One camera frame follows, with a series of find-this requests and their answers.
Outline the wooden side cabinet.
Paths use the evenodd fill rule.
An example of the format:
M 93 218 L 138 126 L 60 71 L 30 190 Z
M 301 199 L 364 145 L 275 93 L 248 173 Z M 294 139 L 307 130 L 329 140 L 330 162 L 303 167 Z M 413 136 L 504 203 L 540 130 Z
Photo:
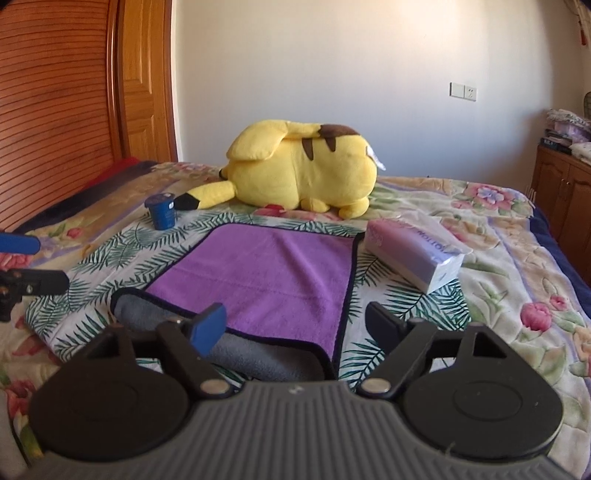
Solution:
M 576 268 L 585 265 L 590 253 L 590 166 L 539 145 L 531 188 L 563 253 Z

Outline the wooden room door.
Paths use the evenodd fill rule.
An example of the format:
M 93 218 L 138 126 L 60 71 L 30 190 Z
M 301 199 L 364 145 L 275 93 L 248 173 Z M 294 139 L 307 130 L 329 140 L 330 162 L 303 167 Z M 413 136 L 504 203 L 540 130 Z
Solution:
M 120 1 L 117 75 L 126 157 L 178 160 L 171 72 L 171 1 Z

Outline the wooden louvered wardrobe door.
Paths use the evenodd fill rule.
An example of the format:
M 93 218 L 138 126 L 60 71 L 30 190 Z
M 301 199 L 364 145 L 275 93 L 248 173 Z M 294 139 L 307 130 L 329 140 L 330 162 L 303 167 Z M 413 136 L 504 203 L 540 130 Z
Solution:
M 17 228 L 123 157 L 116 1 L 1 8 L 1 227 Z

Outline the white folded cloth bundle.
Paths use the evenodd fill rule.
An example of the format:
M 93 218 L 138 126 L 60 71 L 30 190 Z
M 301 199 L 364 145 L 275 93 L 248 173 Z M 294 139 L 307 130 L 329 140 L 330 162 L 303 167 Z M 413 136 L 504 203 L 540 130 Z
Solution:
M 591 165 L 591 142 L 574 143 L 570 146 L 573 157 Z

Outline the yellow Pikachu plush toy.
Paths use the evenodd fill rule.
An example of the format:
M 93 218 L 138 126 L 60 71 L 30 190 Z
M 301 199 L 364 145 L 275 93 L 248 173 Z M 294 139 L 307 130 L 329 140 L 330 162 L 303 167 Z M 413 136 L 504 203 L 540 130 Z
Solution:
M 370 207 L 378 173 L 386 167 L 356 130 L 335 124 L 263 120 L 245 128 L 226 152 L 218 182 L 178 196 L 179 211 L 209 209 L 231 199 L 257 207 L 355 219 Z

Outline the dark blue blanket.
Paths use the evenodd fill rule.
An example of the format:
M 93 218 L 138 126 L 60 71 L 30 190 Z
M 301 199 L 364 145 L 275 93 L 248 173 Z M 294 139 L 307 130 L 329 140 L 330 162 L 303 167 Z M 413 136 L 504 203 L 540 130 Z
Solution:
M 560 249 L 557 241 L 551 235 L 550 225 L 546 216 L 538 207 L 534 207 L 533 215 L 530 218 L 530 231 L 534 234 L 538 243 L 550 252 L 550 255 L 558 265 L 558 268 L 571 282 L 577 300 L 579 301 L 583 311 L 587 315 L 590 315 L 590 287 L 584 282 L 582 277 L 575 270 L 575 268 L 567 259 L 566 255 Z

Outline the floral bed quilt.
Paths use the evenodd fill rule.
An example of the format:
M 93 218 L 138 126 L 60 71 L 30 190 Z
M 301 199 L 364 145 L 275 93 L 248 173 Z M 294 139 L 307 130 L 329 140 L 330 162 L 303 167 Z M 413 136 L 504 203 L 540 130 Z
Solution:
M 148 218 L 144 199 L 180 194 L 218 178 L 216 168 L 190 163 L 140 163 L 131 179 L 101 183 L 96 197 L 70 200 L 25 227 L 40 239 L 31 258 L 3 259 L 4 268 L 69 270 L 130 224 Z M 534 205 L 509 188 L 460 180 L 384 177 L 366 217 L 343 221 L 332 213 L 254 208 L 238 201 L 207 211 L 284 219 L 360 222 L 392 218 L 401 210 L 436 218 L 472 249 L 459 274 L 470 319 L 509 343 L 558 393 L 563 425 L 551 457 L 579 479 L 590 475 L 590 315 L 550 252 L 530 231 Z M 64 360 L 26 324 L 18 305 L 1 327 L 1 472 L 19 476 L 41 451 L 28 424 L 29 401 Z

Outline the palm leaf print cloth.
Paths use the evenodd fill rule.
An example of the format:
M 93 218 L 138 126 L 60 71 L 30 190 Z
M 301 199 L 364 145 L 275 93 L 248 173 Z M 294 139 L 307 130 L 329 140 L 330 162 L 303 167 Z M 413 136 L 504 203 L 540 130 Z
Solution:
M 370 302 L 382 304 L 401 319 L 422 318 L 443 330 L 461 331 L 469 322 L 469 309 L 458 282 L 431 294 L 420 292 L 366 249 L 365 227 L 360 222 L 206 211 L 181 214 L 176 225 L 163 232 L 154 230 L 147 218 L 130 224 L 69 270 L 70 286 L 66 293 L 34 299 L 26 309 L 26 324 L 59 359 L 68 360 L 114 321 L 109 304 L 117 290 L 146 287 L 206 234 L 230 223 L 362 236 L 339 356 L 338 376 L 349 383 L 358 383 L 383 358 L 363 320 Z

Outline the stack of folded linens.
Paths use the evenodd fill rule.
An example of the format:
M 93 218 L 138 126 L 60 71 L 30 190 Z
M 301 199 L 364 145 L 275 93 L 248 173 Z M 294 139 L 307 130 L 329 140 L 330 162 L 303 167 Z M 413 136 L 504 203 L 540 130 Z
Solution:
M 550 109 L 546 114 L 546 128 L 540 144 L 551 150 L 572 155 L 574 143 L 590 142 L 590 121 L 564 109 Z

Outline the purple tissue pack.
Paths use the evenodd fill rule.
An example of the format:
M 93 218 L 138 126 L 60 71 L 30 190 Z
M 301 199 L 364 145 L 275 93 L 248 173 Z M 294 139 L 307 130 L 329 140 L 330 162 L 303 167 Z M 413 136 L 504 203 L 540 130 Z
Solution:
M 365 246 L 424 294 L 456 280 L 465 257 L 472 253 L 439 221 L 409 209 L 369 221 Z

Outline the red blanket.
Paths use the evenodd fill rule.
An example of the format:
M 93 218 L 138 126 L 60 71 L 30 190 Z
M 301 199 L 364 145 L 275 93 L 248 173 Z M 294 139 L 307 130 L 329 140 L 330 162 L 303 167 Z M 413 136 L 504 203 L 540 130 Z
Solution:
M 100 173 L 97 177 L 93 178 L 88 183 L 86 183 L 84 185 L 84 189 L 88 189 L 88 188 L 94 187 L 96 185 L 99 185 L 99 184 L 115 177 L 116 175 L 118 175 L 122 172 L 125 172 L 126 170 L 130 169 L 131 167 L 134 167 L 138 163 L 139 163 L 139 160 L 135 157 L 128 157 L 128 158 L 122 159 L 122 160 L 114 163 L 112 166 L 110 166 L 109 168 L 104 170 L 102 173 Z

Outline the purple grey microfibre towel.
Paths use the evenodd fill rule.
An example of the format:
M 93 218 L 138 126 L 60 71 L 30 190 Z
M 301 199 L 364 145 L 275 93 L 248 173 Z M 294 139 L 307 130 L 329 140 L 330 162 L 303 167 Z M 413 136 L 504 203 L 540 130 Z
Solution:
M 207 361 L 262 381 L 334 380 L 361 238 L 226 224 L 146 287 L 117 290 L 110 309 L 128 329 L 153 332 L 219 303 L 226 329 Z

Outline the small blue cup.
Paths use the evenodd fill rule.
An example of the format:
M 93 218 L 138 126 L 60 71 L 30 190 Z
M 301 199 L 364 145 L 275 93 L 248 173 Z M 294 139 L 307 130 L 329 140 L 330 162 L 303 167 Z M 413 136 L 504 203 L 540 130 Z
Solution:
M 149 211 L 156 230 L 168 230 L 175 226 L 174 198 L 172 193 L 163 192 L 145 199 L 144 207 Z

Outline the white wall switch socket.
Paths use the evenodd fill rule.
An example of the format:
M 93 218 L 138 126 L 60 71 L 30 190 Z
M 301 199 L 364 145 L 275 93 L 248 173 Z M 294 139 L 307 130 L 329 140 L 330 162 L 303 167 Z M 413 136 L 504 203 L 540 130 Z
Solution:
M 450 83 L 449 94 L 453 98 L 463 99 L 471 102 L 476 102 L 478 95 L 476 87 L 462 85 L 455 82 Z

